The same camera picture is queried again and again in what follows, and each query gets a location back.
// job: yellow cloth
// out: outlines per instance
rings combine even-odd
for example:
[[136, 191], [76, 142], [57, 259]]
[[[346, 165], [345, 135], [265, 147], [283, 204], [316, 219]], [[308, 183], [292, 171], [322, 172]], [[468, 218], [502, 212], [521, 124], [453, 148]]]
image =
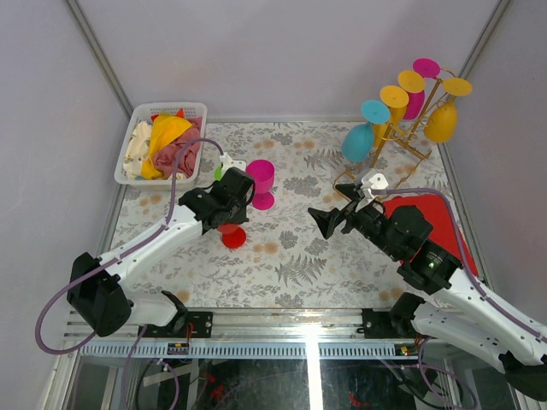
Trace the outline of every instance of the yellow cloth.
[[175, 117], [174, 115], [159, 114], [154, 120], [148, 159], [143, 162], [142, 176], [144, 179], [160, 179], [163, 173], [154, 167], [152, 159], [163, 147], [171, 144], [180, 137], [186, 130], [192, 127], [189, 120]]

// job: white plastic basket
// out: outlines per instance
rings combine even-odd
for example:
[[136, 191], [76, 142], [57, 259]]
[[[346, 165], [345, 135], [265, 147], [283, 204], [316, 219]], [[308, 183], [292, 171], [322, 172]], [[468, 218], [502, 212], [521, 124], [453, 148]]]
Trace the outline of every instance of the white plastic basket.
[[[205, 136], [205, 124], [207, 122], [207, 107], [199, 102], [153, 102], [150, 104], [142, 104], [136, 107], [133, 111], [129, 125], [127, 126], [126, 136], [123, 138], [123, 144], [121, 145], [120, 156], [118, 157], [118, 163], [114, 171], [114, 179], [118, 184], [130, 185], [141, 190], [170, 190], [171, 179], [154, 179], [154, 180], [142, 180], [142, 179], [128, 179], [126, 171], [123, 169], [123, 160], [126, 156], [127, 145], [131, 139], [131, 134], [135, 129], [135, 126], [140, 121], [147, 121], [152, 124], [151, 116], [159, 114], [161, 112], [168, 112], [172, 115], [177, 114], [180, 109], [184, 109], [185, 118], [198, 118], [202, 119], [202, 128], [200, 137]], [[194, 167], [194, 173], [187, 179], [177, 180], [177, 191], [190, 190], [196, 181], [197, 173], [199, 171], [199, 162], [202, 157], [203, 144], [200, 145], [199, 151], [196, 157], [196, 166]]]

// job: white cloth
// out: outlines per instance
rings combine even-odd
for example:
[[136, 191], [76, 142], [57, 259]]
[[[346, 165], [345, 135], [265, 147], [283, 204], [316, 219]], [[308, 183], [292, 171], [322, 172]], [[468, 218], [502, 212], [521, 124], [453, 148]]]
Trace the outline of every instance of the white cloth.
[[137, 124], [129, 144], [127, 145], [126, 156], [123, 160], [123, 169], [126, 171], [128, 179], [142, 179], [141, 171], [143, 162], [148, 159], [148, 148], [150, 147], [150, 137], [152, 136], [152, 126], [141, 121]]

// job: red wire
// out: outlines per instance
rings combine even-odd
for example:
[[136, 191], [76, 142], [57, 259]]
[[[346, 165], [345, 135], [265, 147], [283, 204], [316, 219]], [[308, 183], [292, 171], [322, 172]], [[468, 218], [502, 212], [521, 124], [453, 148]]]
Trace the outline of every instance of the red wire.
[[356, 397], [351, 392], [350, 392], [350, 403], [351, 403], [351, 406], [353, 407], [371, 407], [372, 406], [372, 404], [370, 404], [368, 401], [357, 400]]
[[415, 348], [418, 347], [418, 344], [420, 343], [421, 338], [422, 338], [421, 333], [418, 333], [418, 334], [416, 335], [416, 339], [414, 339], [414, 346], [415, 346]]
[[188, 345], [188, 350], [190, 350], [190, 339], [191, 334], [194, 332], [194, 324], [190, 322], [188, 325], [186, 325], [186, 345]]

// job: robotic arm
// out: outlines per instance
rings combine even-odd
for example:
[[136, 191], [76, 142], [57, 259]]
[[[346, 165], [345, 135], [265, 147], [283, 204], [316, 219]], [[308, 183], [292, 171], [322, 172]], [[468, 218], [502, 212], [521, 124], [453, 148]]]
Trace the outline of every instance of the robotic arm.
[[387, 188], [381, 173], [371, 172], [358, 185], [336, 188], [350, 199], [346, 207], [330, 212], [308, 210], [325, 239], [345, 221], [343, 234], [356, 229], [392, 260], [402, 262], [397, 273], [407, 283], [465, 314], [444, 312], [419, 296], [404, 293], [390, 311], [391, 326], [399, 336], [414, 337], [419, 332], [444, 340], [504, 373], [525, 395], [547, 401], [547, 326], [491, 290], [477, 289], [461, 262], [428, 239], [432, 225], [416, 206], [399, 207], [388, 218], [373, 194]]
[[211, 229], [248, 221], [247, 194], [251, 187], [254, 190], [254, 180], [241, 167], [244, 169], [244, 164], [224, 168], [222, 179], [214, 182], [209, 192], [202, 188], [186, 192], [171, 218], [157, 222], [129, 243], [96, 259], [85, 253], [74, 261], [71, 282], [113, 258], [118, 260], [67, 295], [68, 302], [100, 337], [129, 324], [155, 325], [171, 335], [185, 327], [187, 309], [175, 295], [131, 292], [126, 289], [127, 280]]

